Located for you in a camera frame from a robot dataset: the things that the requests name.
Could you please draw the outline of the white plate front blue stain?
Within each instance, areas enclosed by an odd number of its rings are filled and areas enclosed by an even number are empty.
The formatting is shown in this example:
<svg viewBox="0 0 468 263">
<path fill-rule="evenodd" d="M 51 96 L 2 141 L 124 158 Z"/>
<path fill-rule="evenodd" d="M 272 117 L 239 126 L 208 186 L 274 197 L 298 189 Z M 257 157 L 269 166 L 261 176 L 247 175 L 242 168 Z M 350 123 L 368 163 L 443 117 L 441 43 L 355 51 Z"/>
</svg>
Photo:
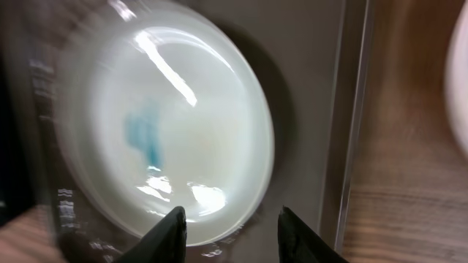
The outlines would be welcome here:
<svg viewBox="0 0 468 263">
<path fill-rule="evenodd" d="M 467 1 L 461 7 L 451 35 L 444 91 L 453 136 L 467 157 Z"/>
</svg>

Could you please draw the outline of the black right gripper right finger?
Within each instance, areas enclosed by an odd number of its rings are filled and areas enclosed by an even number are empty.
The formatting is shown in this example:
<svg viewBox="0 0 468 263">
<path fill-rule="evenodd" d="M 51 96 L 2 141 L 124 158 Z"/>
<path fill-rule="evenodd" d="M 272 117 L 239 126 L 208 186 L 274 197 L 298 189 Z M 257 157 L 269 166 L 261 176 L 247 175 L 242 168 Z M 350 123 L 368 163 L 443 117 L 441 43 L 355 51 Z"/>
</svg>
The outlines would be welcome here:
<svg viewBox="0 0 468 263">
<path fill-rule="evenodd" d="M 285 206 L 278 217 L 278 244 L 280 263 L 347 263 Z"/>
</svg>

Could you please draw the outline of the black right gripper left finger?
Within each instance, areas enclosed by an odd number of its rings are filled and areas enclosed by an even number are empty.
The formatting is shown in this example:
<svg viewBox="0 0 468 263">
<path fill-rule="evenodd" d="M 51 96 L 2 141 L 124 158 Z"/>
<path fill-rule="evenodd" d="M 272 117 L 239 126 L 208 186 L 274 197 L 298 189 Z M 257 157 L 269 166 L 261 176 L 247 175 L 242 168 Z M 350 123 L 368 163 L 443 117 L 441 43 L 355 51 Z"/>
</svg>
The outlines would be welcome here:
<svg viewBox="0 0 468 263">
<path fill-rule="evenodd" d="M 174 207 L 116 263 L 184 263 L 186 234 L 185 209 Z"/>
</svg>

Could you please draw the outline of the white plate top blue stain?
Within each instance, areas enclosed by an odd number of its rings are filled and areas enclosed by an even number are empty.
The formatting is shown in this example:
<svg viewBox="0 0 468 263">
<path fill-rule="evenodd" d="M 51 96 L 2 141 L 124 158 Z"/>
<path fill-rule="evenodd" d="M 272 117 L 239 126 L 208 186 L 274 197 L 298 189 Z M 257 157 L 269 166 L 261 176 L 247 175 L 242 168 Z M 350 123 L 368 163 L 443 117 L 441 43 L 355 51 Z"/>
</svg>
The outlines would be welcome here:
<svg viewBox="0 0 468 263">
<path fill-rule="evenodd" d="M 110 1 L 69 35 L 58 142 L 95 207 L 136 237 L 174 207 L 187 245 L 216 242 L 261 203 L 273 169 L 265 94 L 233 42 L 169 1 Z"/>
</svg>

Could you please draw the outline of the white plate blue stain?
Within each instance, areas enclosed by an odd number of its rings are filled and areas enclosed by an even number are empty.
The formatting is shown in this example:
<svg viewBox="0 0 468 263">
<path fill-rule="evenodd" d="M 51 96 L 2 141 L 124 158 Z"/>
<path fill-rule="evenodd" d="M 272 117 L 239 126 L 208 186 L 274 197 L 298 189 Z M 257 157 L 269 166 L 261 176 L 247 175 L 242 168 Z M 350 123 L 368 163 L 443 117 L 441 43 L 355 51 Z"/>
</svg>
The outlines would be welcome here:
<svg viewBox="0 0 468 263">
<path fill-rule="evenodd" d="M 261 203 L 273 169 L 265 94 L 233 42 L 169 1 L 110 1 L 69 35 L 58 142 L 95 207 L 136 237 L 174 207 L 187 245 L 216 242 Z"/>
<path fill-rule="evenodd" d="M 444 91 L 453 136 L 467 157 L 467 1 L 461 7 L 451 35 Z"/>
</svg>

